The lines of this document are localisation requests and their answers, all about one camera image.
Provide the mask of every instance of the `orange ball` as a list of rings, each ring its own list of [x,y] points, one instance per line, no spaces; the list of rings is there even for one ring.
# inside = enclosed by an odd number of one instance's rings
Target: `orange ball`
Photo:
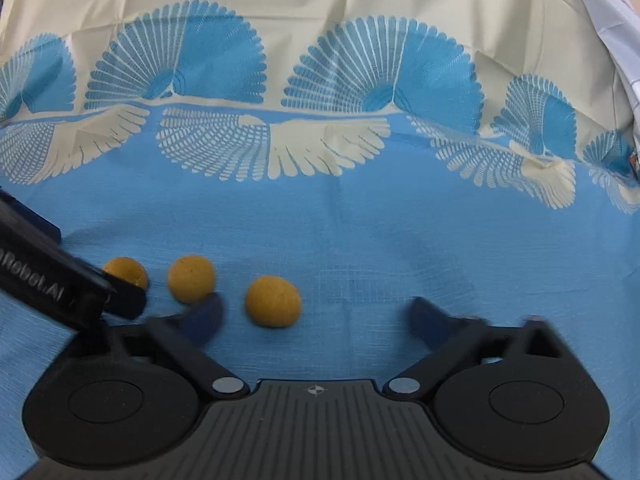
[[[204,256],[183,256],[169,268],[166,284],[180,303],[197,303],[216,288],[216,269]]]
[[[132,258],[124,256],[114,258],[105,263],[102,270],[144,290],[149,287],[149,277],[146,275],[145,267]]]
[[[293,325],[302,311],[295,286],[278,276],[261,276],[247,289],[244,307],[259,326],[284,328]]]

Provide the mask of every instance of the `circular black cover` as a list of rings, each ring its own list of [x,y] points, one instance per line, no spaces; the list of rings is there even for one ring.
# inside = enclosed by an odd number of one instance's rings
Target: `circular black cover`
[[[198,415],[180,375],[110,357],[71,360],[31,391],[22,422],[34,447],[62,463],[115,467],[176,444]]]
[[[604,397],[581,369],[537,356],[457,373],[436,393],[434,412],[461,448],[516,470],[590,460],[609,423]]]

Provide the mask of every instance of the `round silver rivet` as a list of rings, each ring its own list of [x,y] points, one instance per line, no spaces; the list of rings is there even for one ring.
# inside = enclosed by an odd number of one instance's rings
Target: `round silver rivet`
[[[396,394],[414,394],[420,389],[420,383],[409,377],[398,377],[389,381],[389,388]]]
[[[244,388],[244,382],[237,377],[220,377],[211,386],[219,394],[234,394]]]

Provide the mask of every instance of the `crosshair symbol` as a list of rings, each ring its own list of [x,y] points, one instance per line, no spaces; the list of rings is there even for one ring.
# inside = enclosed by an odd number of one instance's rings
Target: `crosshair symbol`
[[[317,397],[318,395],[322,395],[325,393],[326,389],[318,384],[314,384],[313,386],[306,389],[311,395]]]

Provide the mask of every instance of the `round yellow object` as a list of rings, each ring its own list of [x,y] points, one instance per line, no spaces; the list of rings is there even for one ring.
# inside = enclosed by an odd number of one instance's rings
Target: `round yellow object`
[[[124,256],[114,258],[105,263],[102,270],[144,290],[149,287],[149,277],[146,275],[145,267],[132,258]]]
[[[216,269],[204,256],[183,256],[169,268],[166,284],[180,303],[197,303],[216,288]]]
[[[247,289],[244,307],[259,326],[284,328],[300,317],[302,300],[295,286],[277,276],[261,276]]]

